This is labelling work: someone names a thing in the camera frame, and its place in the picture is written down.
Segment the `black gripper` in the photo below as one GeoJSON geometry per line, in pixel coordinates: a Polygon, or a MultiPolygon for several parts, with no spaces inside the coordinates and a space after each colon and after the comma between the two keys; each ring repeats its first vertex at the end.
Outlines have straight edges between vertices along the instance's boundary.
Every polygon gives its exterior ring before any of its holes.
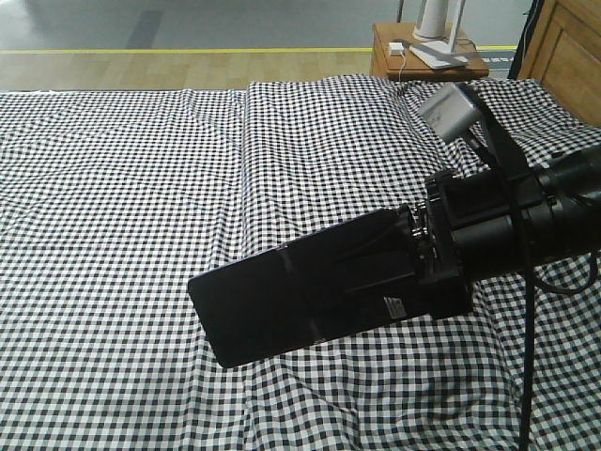
{"type": "Polygon", "coordinates": [[[411,285],[400,297],[405,318],[447,319],[471,311],[474,282],[532,265],[530,211],[540,203],[533,175],[508,180],[486,171],[460,179],[444,170],[425,187],[427,235],[417,245],[410,210],[382,209],[286,246],[311,303],[394,295],[411,285]]]}

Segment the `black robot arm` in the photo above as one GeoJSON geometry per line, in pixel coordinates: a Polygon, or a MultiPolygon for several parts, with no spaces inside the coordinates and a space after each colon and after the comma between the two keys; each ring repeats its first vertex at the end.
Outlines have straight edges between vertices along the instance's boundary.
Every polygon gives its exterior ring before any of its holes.
{"type": "Polygon", "coordinates": [[[474,282],[600,246],[600,150],[523,159],[464,179],[441,171],[426,199],[288,244],[294,299],[325,329],[469,313],[474,282]]]}

